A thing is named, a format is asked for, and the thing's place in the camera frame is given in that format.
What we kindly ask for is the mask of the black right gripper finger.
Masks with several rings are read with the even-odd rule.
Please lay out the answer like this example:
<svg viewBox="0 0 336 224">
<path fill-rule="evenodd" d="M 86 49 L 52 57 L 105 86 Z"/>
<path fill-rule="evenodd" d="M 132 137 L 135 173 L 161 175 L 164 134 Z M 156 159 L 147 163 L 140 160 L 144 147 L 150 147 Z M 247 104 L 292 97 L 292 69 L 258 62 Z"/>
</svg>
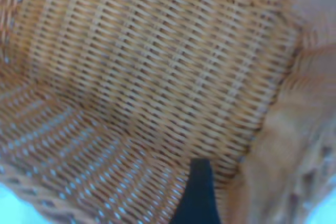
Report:
<svg viewBox="0 0 336 224">
<path fill-rule="evenodd" d="M 170 223 L 220 223 L 209 160 L 191 160 L 185 191 Z"/>
</svg>

